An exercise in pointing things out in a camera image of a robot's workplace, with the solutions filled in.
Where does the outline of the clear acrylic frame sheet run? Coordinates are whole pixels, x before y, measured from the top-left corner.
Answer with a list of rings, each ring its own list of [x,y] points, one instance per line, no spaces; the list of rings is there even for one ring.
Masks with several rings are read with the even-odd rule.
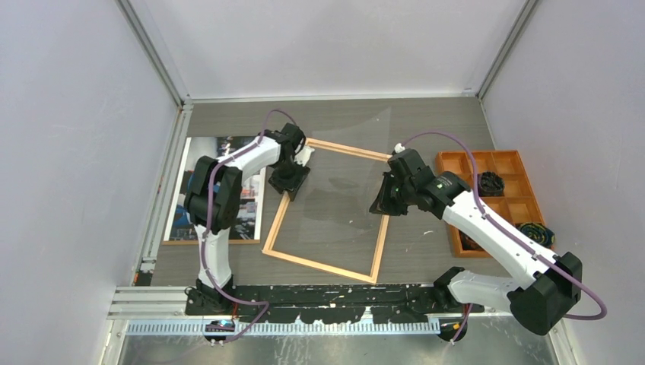
[[[307,126],[315,139],[386,153],[391,127],[390,108],[358,119],[316,120]],[[380,219],[368,212],[381,183],[384,163],[317,148],[310,161],[300,228],[308,243],[366,242],[377,237]]]

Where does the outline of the light wooden picture frame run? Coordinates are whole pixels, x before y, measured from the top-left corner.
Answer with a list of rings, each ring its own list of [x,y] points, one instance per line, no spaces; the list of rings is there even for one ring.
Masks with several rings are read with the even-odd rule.
[[[380,161],[383,163],[387,162],[387,160],[391,158],[390,154],[370,151],[363,148],[356,148],[356,147],[352,147],[344,144],[333,143],[330,141],[323,141],[315,138],[308,138],[307,141],[305,142],[305,145],[309,149],[321,149],[324,151],[332,151],[339,154],[360,157],[368,160]],[[364,275],[355,271],[350,271],[348,269],[343,269],[343,268],[323,264],[321,262],[315,262],[313,260],[301,258],[295,255],[290,255],[284,252],[279,252],[274,250],[276,240],[280,233],[280,229],[284,222],[284,218],[286,217],[287,210],[289,208],[290,203],[291,203],[291,200],[288,194],[284,193],[281,198],[280,204],[278,206],[278,210],[273,219],[270,230],[268,232],[268,235],[266,237],[264,246],[262,247],[262,253],[264,255],[271,256],[276,259],[281,259],[286,262],[291,262],[304,267],[313,268],[319,271],[324,271],[326,273],[342,276],[345,278],[350,278],[356,281],[361,281],[368,284],[377,283],[382,257],[383,257],[383,250],[386,242],[387,230],[389,227],[389,216],[387,215],[381,216],[380,226],[377,234],[376,247],[373,253],[373,260],[370,267],[370,273],[368,275]]]

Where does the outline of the glossy colour photo print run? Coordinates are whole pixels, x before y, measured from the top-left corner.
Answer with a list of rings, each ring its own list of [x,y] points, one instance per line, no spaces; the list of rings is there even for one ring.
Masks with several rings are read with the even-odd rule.
[[[197,160],[204,155],[215,159],[227,156],[245,147],[253,139],[253,136],[188,137],[186,139],[173,197],[175,207],[170,209],[164,233],[166,244],[174,241],[178,243],[193,241],[198,238],[194,226],[189,221],[188,212],[183,207]],[[239,211],[229,232],[229,240],[232,243],[259,242],[264,192],[264,169],[242,182]]]

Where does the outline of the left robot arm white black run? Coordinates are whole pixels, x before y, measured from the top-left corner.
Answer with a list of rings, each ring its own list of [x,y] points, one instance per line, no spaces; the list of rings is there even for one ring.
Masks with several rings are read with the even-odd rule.
[[[229,263],[229,232],[240,210],[243,183],[266,167],[269,185],[293,201],[310,168],[304,132],[288,123],[280,131],[265,130],[232,154],[200,157],[184,200],[189,221],[198,234],[199,276],[195,289],[216,315],[227,313],[234,296]]]

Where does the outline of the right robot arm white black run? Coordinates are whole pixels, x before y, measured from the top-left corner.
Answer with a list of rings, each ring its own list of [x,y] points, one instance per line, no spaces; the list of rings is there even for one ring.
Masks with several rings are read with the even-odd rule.
[[[580,301],[583,263],[573,253],[558,255],[531,240],[455,173],[434,174],[414,149],[392,155],[387,165],[371,213],[402,216],[410,207],[431,213],[473,239],[508,273],[502,278],[448,269],[433,283],[439,309],[449,313],[462,304],[487,306],[546,335]]]

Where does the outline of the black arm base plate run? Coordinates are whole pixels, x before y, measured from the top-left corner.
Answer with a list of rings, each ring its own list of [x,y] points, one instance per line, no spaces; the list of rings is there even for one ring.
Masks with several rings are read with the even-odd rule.
[[[238,285],[225,293],[201,282],[186,287],[185,314],[229,316],[249,323],[421,323],[429,315],[465,313],[465,306],[423,284]]]

